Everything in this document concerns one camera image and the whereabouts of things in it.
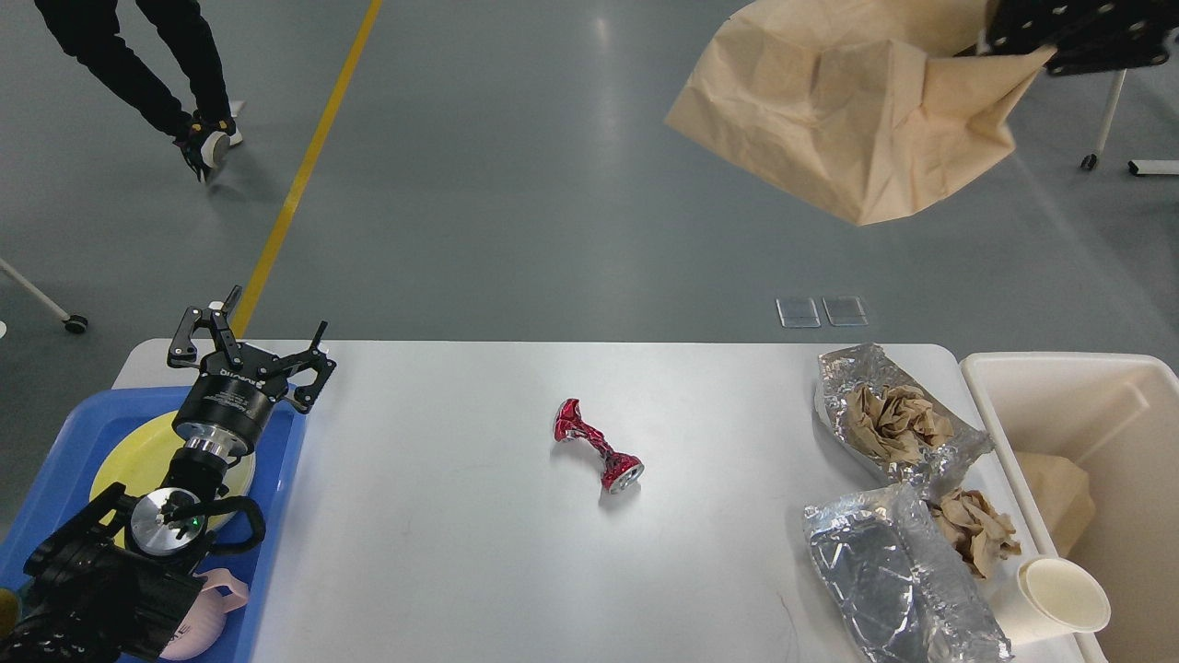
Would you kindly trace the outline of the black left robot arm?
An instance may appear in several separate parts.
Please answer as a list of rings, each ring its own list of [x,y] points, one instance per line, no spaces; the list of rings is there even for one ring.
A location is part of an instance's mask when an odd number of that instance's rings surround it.
[[[171,424],[180,448],[159,487],[134,495],[110,483],[29,553],[29,613],[4,637],[5,662],[159,659],[211,585],[200,562],[265,541],[261,505],[231,495],[225,475],[253,453],[278,403],[311,411],[335,361],[321,348],[325,320],[307,352],[241,343],[228,324],[239,298],[235,285],[182,316],[166,362],[198,378]]]

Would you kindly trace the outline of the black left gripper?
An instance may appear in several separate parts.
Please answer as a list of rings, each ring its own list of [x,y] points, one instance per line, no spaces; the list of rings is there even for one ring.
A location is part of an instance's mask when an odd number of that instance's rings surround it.
[[[329,326],[321,320],[307,352],[277,356],[261,348],[241,348],[228,323],[241,298],[241,285],[215,308],[187,307],[169,344],[167,366],[198,366],[195,332],[210,332],[215,352],[200,362],[200,375],[173,420],[182,440],[211,439],[226,448],[228,457],[250,457],[269,424],[276,403],[286,401],[308,413],[327,386],[336,361],[321,348]],[[311,372],[312,381],[292,387],[291,378]]]

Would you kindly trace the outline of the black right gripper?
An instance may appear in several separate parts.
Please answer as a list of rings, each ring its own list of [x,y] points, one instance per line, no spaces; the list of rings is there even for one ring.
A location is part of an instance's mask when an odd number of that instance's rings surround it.
[[[1087,76],[1168,63],[1175,1],[967,1],[956,55],[1016,55],[1052,50],[1049,76]]]

